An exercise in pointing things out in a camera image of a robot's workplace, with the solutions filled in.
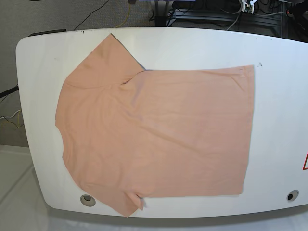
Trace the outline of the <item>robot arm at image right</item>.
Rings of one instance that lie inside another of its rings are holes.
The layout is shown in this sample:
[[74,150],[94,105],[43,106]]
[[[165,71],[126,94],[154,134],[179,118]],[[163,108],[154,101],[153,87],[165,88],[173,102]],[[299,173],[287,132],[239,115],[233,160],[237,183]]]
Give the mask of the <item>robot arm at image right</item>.
[[240,10],[244,13],[254,13],[257,0],[239,0]]

